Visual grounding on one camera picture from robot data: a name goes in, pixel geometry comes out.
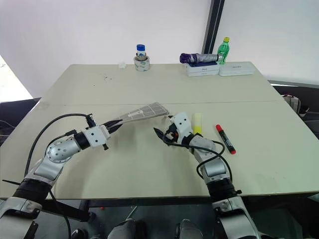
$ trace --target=white wall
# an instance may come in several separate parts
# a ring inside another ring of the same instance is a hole
[[[201,52],[210,0],[0,0],[0,55],[33,97],[70,64],[151,63]]]
[[[268,80],[319,85],[319,0],[225,0],[214,52],[252,61]]]

